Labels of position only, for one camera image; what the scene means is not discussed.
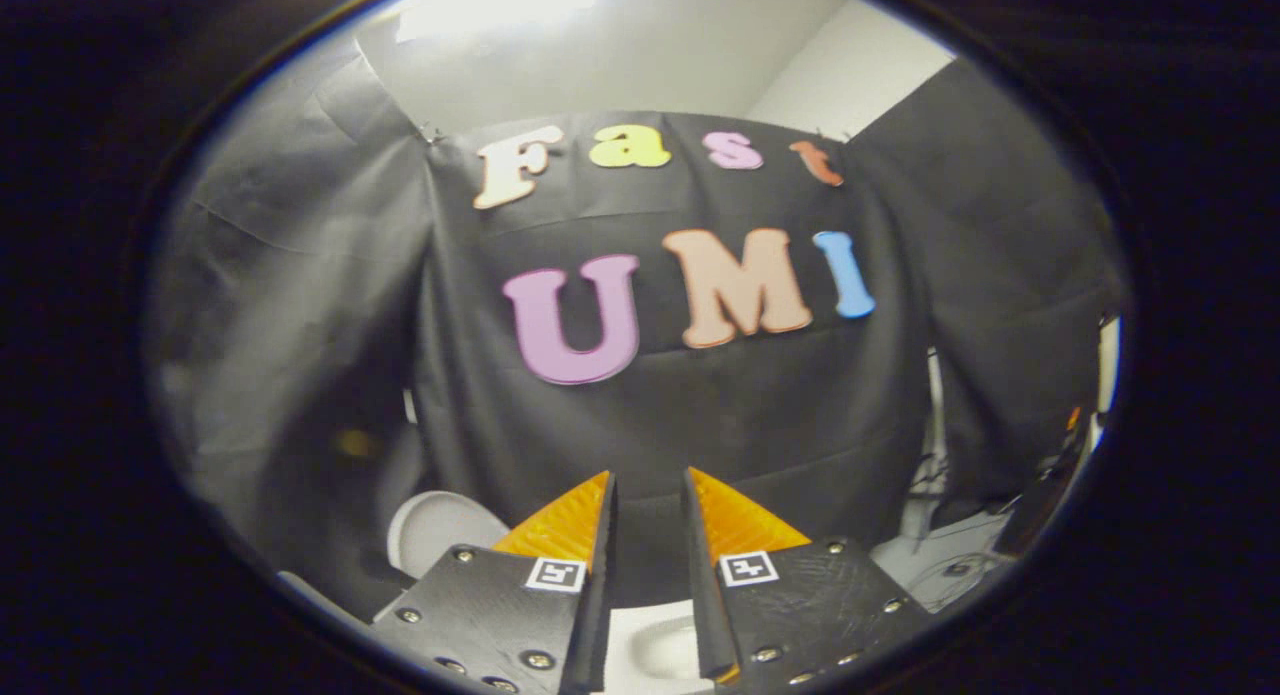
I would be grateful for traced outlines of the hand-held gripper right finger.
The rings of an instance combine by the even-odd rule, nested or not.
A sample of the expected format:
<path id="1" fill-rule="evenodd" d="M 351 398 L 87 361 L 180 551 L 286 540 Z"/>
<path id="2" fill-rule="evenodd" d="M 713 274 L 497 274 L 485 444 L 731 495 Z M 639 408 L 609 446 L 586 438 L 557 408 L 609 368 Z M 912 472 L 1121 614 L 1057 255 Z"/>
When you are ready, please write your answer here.
<path id="1" fill-rule="evenodd" d="M 820 689 L 931 626 L 868 552 L 809 538 L 718 477 L 686 471 L 684 516 L 698 667 L 718 689 Z"/>

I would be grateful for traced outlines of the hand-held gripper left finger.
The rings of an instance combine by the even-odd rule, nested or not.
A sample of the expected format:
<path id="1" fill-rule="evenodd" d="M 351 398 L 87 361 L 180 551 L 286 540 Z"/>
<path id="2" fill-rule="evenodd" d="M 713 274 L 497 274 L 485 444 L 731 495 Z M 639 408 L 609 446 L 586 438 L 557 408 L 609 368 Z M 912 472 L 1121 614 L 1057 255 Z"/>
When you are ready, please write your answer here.
<path id="1" fill-rule="evenodd" d="M 471 689 L 605 686 L 616 477 L 573 486 L 490 547 L 457 541 L 372 622 L 393 651 Z"/>

